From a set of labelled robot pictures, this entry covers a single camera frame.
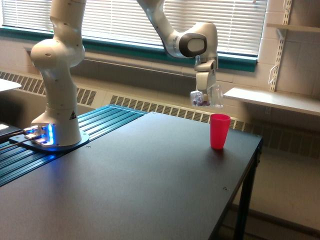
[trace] window blinds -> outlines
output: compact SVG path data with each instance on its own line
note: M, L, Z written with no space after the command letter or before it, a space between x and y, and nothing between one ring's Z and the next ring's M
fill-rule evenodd
M1 0L3 25L52 31L51 0ZM258 55L267 0L166 0L164 12L180 32L196 22L215 23L218 50ZM136 0L87 0L82 35L161 46Z

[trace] shelf bracket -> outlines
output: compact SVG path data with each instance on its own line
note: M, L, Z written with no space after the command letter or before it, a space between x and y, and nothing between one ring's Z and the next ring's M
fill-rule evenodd
M292 5L292 0L284 0L283 1L283 9L284 9L284 17L283 17L283 21L282 21L283 25L288 25L288 23L289 23L291 5ZM284 50L285 40L286 40L286 35L287 35L286 29L277 28L276 31L279 34L279 43L278 43L278 48L277 48L277 53L276 53L274 65L277 67L273 68L274 69L273 74L272 74L272 76L270 74L270 77L269 77L269 81L270 81L270 79L272 79L272 81L270 81L270 84L269 84L270 85L270 88L269 88L270 92L276 91L278 74L279 74L279 70L280 70L280 66L281 66L282 53ZM268 114L268 115L271 114L271 107L266 107L265 114Z

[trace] green window frame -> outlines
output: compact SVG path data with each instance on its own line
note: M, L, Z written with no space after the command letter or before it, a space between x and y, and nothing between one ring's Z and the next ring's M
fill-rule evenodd
M53 37L53 32L24 29L17 27L0 27L0 37L15 38L40 42ZM86 50L99 51L108 54L120 54L129 57L138 57L150 60L159 60L168 63L182 64L192 67L195 64L194 58L175 58L168 55L163 48L149 47L139 44L102 40L98 38L83 37L83 45ZM219 68L231 69L245 72L254 72L258 58L254 56L232 55L218 53Z

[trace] red cup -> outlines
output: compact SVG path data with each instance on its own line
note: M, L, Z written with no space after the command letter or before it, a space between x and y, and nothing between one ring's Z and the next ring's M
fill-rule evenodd
M224 114L210 116L210 145L213 149L224 148L231 118Z

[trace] white table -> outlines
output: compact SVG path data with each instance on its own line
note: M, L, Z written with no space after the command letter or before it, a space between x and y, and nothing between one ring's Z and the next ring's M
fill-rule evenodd
M19 83L0 79L0 92L18 88L21 88L21 85Z

